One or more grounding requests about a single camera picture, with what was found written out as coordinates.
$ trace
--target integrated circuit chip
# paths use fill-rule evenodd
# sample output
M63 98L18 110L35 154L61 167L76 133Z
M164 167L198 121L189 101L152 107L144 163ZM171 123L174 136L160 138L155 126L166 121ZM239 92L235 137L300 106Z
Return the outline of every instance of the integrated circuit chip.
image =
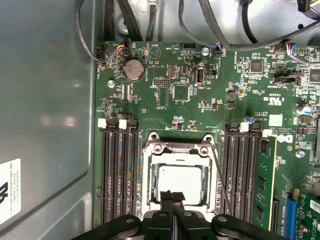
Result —
M310 70L309 83L320 83L320 71L319 70Z
M259 222L262 222L262 219L264 217L264 212L260 207L256 208L256 217L258 218Z
M262 73L263 63L262 61L251 61L250 72L251 73Z
M268 142L265 140L260 141L260 153L267 154L268 152Z
M266 180L262 176L259 176L258 184L259 184L259 187L264 191L266 188Z

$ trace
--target motherboard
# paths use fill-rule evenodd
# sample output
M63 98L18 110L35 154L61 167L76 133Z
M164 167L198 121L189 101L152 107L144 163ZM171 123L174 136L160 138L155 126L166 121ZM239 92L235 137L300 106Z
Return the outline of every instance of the motherboard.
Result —
M283 46L125 39L97 52L117 48L97 66L94 227L143 218L170 190L208 221L225 213L291 240L320 238L320 66ZM293 54L316 62L320 49Z

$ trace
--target black cable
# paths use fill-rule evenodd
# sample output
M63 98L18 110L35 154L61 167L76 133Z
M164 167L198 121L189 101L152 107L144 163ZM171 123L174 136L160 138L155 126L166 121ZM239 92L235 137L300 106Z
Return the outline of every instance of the black cable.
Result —
M149 26L145 35L146 42L151 42L154 36L154 30L156 26L156 16L157 16L157 6L152 4L150 5Z
M292 33L289 33L287 35L272 39L272 40L268 40L268 41L264 41L264 42L260 42L260 43L253 43L253 44L230 44L225 36L223 35L218 22L216 20L216 17L212 11L211 5L209 3L208 0L198 0L202 9L202 13L203 16L209 26L209 28L211 29L211 31L216 34L217 38L219 39L219 41L222 43L222 45L229 51L234 51L234 52L245 52L245 51L253 51L253 50L257 50L257 49L261 49L261 48L265 48L265 47L269 47L269 46L275 46L278 45L280 43L283 42L287 42L289 40L292 40L294 38L297 38L309 31L311 31L312 29L315 29L316 27L320 26L320 21L315 21L314 23L299 29L297 31L294 31Z
M124 23L128 29L131 40L142 42L143 39L140 33L139 26L134 12L132 11L130 4L128 3L128 0L117 0L117 2L119 4Z
M95 60L97 63L105 64L105 63L109 62L111 59L114 58L114 56L118 52L118 49L115 49L113 52L111 52L111 54L109 54L109 56L106 59L98 58L91 52L91 50L89 49L89 47L87 45L87 42L85 40L85 36L84 36L83 31L82 31L81 21L80 21L80 10L81 10L82 5L84 4L84 1L85 0L79 0L78 4L76 5L76 8L75 8L75 26L76 26L76 31L79 34L80 41L81 41L82 46L83 46L84 50L86 51L86 53L93 60Z
M251 31L250 25L249 25L249 19L248 19L248 8L249 8L249 3L246 2L242 5L242 25L243 29L245 31L246 36L249 38L249 40L253 43L256 44L258 43L258 40L254 36L254 34Z
M179 25L180 25L180 28L182 29L182 31L184 32L184 34L189 39L191 39L192 41L196 42L197 44L201 44L203 46L215 48L216 47L215 43L213 44L213 43L208 43L208 42L201 41L201 40L197 39L191 32L189 32L189 30L187 29L187 27L186 27L186 25L184 23L184 20L183 20L184 8L185 8L184 0L179 0L179 10L178 10Z
M115 2L114 0L103 1L103 41L115 40Z

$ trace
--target screw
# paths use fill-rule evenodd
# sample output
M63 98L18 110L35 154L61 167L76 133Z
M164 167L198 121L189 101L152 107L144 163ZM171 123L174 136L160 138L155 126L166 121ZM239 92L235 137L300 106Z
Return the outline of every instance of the screw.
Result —
M190 217L190 216L192 216L192 213L191 213L190 211L185 211L185 212L183 213L183 215L185 215L185 216L187 216L187 217Z
M295 152L295 156L298 158L298 159L301 159L301 158L304 158L306 156L306 153L302 150L297 150Z
M300 225L300 231L303 232L303 233L308 232L307 226L302 223L302 224Z
M209 50L209 48L207 48L206 46L201 49L201 54L202 54L203 56L208 56L209 53L210 53L210 50Z
M109 80L108 81L108 87L113 89L116 86L116 82L114 80Z
M207 148L206 146L203 146L203 147L200 149L200 153L201 153L201 154L204 154L204 155L208 154L208 148Z
M218 220L219 220L220 222L223 222L223 223L225 223L225 222L228 221L224 216L218 217Z
M160 153L162 151L162 146L157 144L154 146L153 150L156 152L156 153Z

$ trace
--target blue expansion slot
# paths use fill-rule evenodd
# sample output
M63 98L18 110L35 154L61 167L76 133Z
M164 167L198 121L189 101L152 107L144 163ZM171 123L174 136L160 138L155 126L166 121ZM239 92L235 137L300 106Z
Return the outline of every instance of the blue expansion slot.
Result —
M286 200L284 236L290 240L295 239L297 204L292 198Z

